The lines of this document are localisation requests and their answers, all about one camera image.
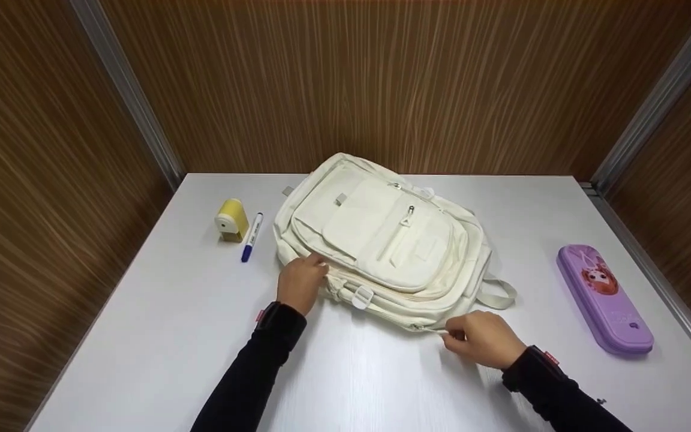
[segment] zipper pull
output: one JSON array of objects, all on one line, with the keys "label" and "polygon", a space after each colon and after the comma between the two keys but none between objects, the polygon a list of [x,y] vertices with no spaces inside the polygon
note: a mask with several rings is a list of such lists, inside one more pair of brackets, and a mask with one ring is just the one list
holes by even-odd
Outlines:
[{"label": "zipper pull", "polygon": [[411,205],[407,209],[407,215],[404,217],[404,219],[401,219],[401,222],[399,222],[399,224],[403,227],[408,227],[409,226],[409,218],[412,217],[413,213],[414,213],[414,205]]}]

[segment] white backpack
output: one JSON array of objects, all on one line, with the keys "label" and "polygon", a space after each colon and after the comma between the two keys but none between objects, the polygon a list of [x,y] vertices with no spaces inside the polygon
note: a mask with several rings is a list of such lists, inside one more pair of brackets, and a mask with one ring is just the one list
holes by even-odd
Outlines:
[{"label": "white backpack", "polygon": [[[478,300],[505,309],[516,292],[485,278],[491,254],[471,211],[378,164],[338,153],[285,200],[274,221],[286,265],[329,262],[326,293],[409,331],[438,331]],[[480,292],[493,282],[507,297]]]}]

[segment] cartoon girl illustration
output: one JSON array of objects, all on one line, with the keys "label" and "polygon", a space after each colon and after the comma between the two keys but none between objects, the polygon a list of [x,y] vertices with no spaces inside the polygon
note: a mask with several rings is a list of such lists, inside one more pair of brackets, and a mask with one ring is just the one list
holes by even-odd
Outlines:
[{"label": "cartoon girl illustration", "polygon": [[573,251],[576,256],[582,257],[585,266],[581,271],[581,277],[588,287],[601,295],[616,295],[619,286],[617,279],[606,267],[606,263],[597,255],[596,263],[585,254],[585,251]]},{"label": "cartoon girl illustration", "polygon": [[606,268],[601,258],[597,258],[598,262],[594,268],[584,268],[581,276],[588,286],[597,293],[603,295],[616,295],[617,280],[612,276],[609,268]]}]

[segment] black sleeve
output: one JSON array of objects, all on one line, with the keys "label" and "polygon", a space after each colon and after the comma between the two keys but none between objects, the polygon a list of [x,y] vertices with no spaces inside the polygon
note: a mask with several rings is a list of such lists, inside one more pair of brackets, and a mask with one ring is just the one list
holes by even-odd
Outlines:
[{"label": "black sleeve", "polygon": [[625,424],[591,399],[537,347],[529,347],[503,373],[510,391],[523,394],[557,432],[568,430],[628,431]]},{"label": "black sleeve", "polygon": [[277,372],[287,361],[305,318],[280,305],[274,323],[257,328],[202,407],[192,432],[254,431],[263,416]]}]

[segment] metal frame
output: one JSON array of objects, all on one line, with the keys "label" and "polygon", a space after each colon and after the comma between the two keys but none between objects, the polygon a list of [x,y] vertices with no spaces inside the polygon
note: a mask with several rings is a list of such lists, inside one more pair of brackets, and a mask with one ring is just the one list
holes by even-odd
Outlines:
[{"label": "metal frame", "polygon": [[176,191],[183,181],[185,173],[180,161],[172,151],[170,143],[167,141],[156,115],[154,115],[154,110],[151,109],[151,105],[140,87],[140,83],[137,82],[137,77],[135,77],[132,66],[124,55],[124,50],[116,38],[116,34],[113,33],[113,28],[108,22],[103,7],[98,0],[69,1],[79,18],[79,22],[85,28],[95,51],[98,52],[98,57],[103,62],[108,76],[119,91],[127,110],[135,120],[137,128],[140,129],[140,133],[143,134],[143,140],[151,151],[151,155],[154,156],[159,169],[167,178],[170,188]]},{"label": "metal frame", "polygon": [[612,210],[612,207],[607,204],[606,200],[600,197],[593,188],[583,189],[586,195],[588,195],[588,199],[596,206],[602,218],[604,218],[612,229],[612,232],[617,235],[620,243],[625,246],[626,251],[628,251],[631,258],[633,258],[633,261],[639,266],[644,276],[646,276],[650,284],[652,284],[655,292],[660,295],[660,298],[663,299],[663,303],[666,304],[671,314],[674,315],[675,319],[691,339],[691,311],[689,311],[689,308],[675,292],[674,287],[671,286],[663,273],[658,270],[647,252],[645,252],[641,244],[636,241],[636,238],[633,237],[633,234],[628,230],[626,225],[623,224],[623,221],[617,217],[617,213]]},{"label": "metal frame", "polygon": [[591,178],[599,194],[612,188],[690,84],[691,35]]}]

